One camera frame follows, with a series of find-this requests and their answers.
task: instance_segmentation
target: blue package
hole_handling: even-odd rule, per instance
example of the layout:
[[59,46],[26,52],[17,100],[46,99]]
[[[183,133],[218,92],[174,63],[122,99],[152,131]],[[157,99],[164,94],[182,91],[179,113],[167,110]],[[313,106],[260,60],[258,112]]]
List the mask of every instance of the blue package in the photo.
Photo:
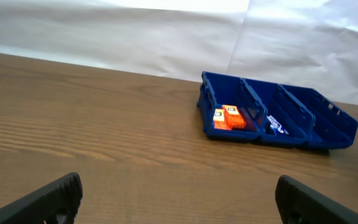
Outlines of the blue package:
[[270,121],[270,130],[274,135],[287,135],[288,131],[272,116],[268,115],[267,119]]

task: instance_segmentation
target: empty bin compartment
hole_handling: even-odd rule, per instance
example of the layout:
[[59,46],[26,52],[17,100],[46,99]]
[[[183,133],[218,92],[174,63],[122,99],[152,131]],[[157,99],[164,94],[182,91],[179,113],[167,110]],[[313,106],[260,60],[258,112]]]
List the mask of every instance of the empty bin compartment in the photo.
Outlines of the empty bin compartment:
[[284,85],[316,117],[308,147],[343,149],[353,144],[358,122],[312,88]]
[[[292,146],[306,144],[314,122],[314,116],[306,106],[279,84],[244,80],[255,90],[267,108],[261,131],[262,141]],[[270,128],[272,123],[268,116],[273,116],[281,124],[283,128],[280,132]]]
[[[203,72],[202,77],[203,83],[200,86],[197,105],[203,117],[206,135],[239,140],[258,138],[265,108],[255,92],[241,78],[210,72]],[[215,109],[221,109],[222,105],[233,105],[238,108],[246,122],[245,129],[214,128]]]

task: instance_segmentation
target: wood grain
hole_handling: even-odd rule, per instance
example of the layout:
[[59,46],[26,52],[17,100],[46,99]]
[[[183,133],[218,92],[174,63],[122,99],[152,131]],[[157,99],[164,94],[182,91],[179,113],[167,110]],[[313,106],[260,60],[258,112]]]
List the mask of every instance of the wood grain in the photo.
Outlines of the wood grain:
[[0,54],[0,207],[77,171],[76,223],[281,223],[282,174],[358,212],[358,132],[327,154],[210,141],[199,85]]

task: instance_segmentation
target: blue bin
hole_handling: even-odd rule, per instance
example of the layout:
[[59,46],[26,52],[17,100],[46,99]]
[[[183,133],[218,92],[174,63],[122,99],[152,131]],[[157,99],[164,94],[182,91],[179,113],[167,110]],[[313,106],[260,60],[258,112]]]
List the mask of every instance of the blue bin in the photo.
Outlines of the blue bin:
[[[358,122],[311,88],[281,85],[203,72],[197,105],[209,138],[253,140],[318,149],[353,144]],[[247,123],[244,130],[215,129],[215,109],[234,105]],[[270,131],[272,115],[288,135]]]
[[[237,77],[210,72],[203,72],[202,77],[203,83],[200,86],[200,97],[197,105],[203,117],[203,129],[207,137],[238,140],[252,140],[260,137],[260,129],[266,109],[253,89]],[[237,106],[247,123],[244,130],[214,128],[215,109],[221,109],[222,105]]]
[[[261,138],[265,142],[288,146],[304,145],[312,132],[314,115],[282,85],[258,80],[244,79],[262,99],[267,108]],[[268,115],[272,115],[288,135],[274,135],[270,131]]]
[[344,149],[353,144],[358,122],[312,88],[284,85],[316,117],[308,147]]

